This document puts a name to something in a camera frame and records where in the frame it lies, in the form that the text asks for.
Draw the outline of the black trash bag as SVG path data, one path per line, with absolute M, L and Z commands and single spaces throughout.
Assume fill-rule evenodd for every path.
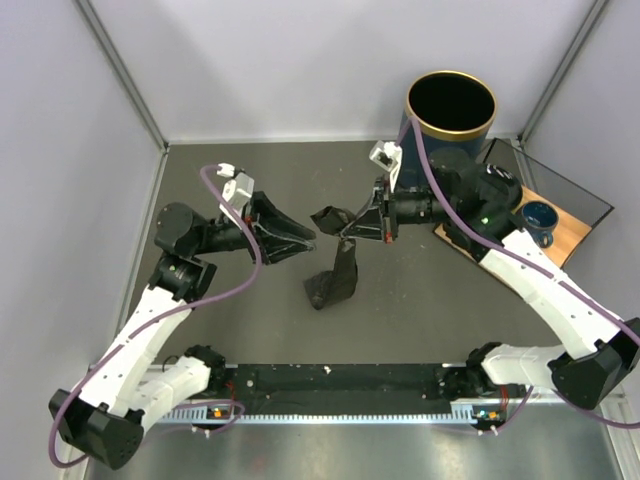
M 355 219 L 355 215 L 346 209 L 327 206 L 313 214 L 311 219 L 322 233 L 338 239 L 332 268 L 321 271 L 303 282 L 311 306 L 315 310 L 322 310 L 350 299 L 356 291 L 357 242 L 342 235 L 342 231 Z

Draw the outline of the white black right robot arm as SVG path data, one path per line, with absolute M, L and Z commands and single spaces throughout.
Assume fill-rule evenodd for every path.
M 487 396 L 504 385 L 528 385 L 591 411 L 635 369 L 638 319 L 621 320 L 545 254 L 528 228 L 523 188 L 511 172 L 444 148 L 429 158 L 426 185 L 403 188 L 400 146 L 379 142 L 369 158 L 385 173 L 341 236 L 391 243 L 404 224 L 440 223 L 455 247 L 516 293 L 560 341 L 554 347 L 489 342 L 444 375 L 443 394 Z

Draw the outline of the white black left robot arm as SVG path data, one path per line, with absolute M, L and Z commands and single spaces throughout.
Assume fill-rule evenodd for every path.
M 239 212 L 207 219 L 184 203 L 163 207 L 154 243 L 162 255 L 133 314 L 94 368 L 70 390 L 57 390 L 49 445 L 57 440 L 118 470 L 145 434 L 189 397 L 226 387 L 224 358 L 209 347 L 187 349 L 155 379 L 143 377 L 174 330 L 209 301 L 217 267 L 205 254 L 249 251 L 257 267 L 314 249 L 315 233 L 278 210 L 262 191 Z

